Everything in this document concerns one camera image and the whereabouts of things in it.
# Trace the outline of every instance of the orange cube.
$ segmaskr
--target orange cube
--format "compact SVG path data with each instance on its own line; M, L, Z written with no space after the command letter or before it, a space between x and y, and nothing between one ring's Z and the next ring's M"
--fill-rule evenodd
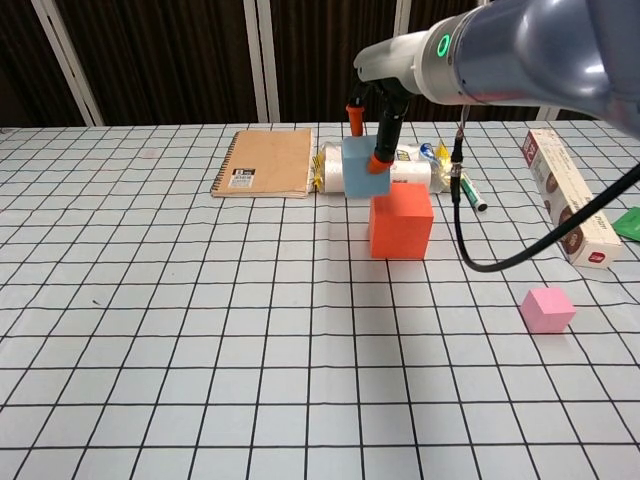
M371 199L371 257L423 259L432 225L433 208L427 186L392 183L389 195Z

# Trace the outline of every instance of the brown notebook cover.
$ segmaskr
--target brown notebook cover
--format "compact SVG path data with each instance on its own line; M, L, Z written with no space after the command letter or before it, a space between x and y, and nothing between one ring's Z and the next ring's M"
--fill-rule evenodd
M306 197L311 129L236 133L213 182L214 197Z

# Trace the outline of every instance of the grid paper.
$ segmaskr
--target grid paper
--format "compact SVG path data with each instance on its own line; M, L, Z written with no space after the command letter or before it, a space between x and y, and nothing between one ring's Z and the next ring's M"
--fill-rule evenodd
M518 148L549 125L594 193L640 156L602 122L468 123L489 204L463 205L472 258L549 231ZM236 131L307 127L314 145L348 134L0 133L0 477L638 478L639 245L610 270L554 246L478 274L446 194L425 262L369 258L367 201L211 198ZM455 130L407 123L400 143ZM636 185L606 213L639 204ZM544 285L578 309L564 335L530 336L517 311Z

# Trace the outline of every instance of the pink cube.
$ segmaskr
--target pink cube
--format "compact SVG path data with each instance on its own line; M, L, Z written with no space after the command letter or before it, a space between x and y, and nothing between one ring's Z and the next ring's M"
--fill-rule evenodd
M531 333L561 333L576 309L561 288L532 288L520 313Z

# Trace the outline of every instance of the black cable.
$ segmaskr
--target black cable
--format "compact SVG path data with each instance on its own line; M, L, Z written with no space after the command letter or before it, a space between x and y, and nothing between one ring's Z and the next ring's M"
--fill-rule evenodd
M558 240L562 239L565 235L571 232L574 228L577 228L592 215L598 213L601 209L606 207L611 201L615 200L620 194L624 193L629 187L633 186L636 182L640 181L640 163L625 173L619 180L609 186L604 192L598 195L596 198L587 203L584 207L573 214L566 222L556 227L547 235L542 237L536 243L530 247L525 248L522 252L515 254L506 260L501 260L489 265L481 265L475 263L469 257L467 248L464 244L464 238L462 235L462 226L460 224L460 176L459 172L462 168L462 130L458 130L456 135L456 143L451 152L451 198L453 200L453 223L455 226L456 237L458 240L458 249L460 250L460 256L464 263L472 270L476 272L499 272L500 270L506 270L507 268L515 267L516 265L529 260L534 255L542 252L544 249L550 247Z

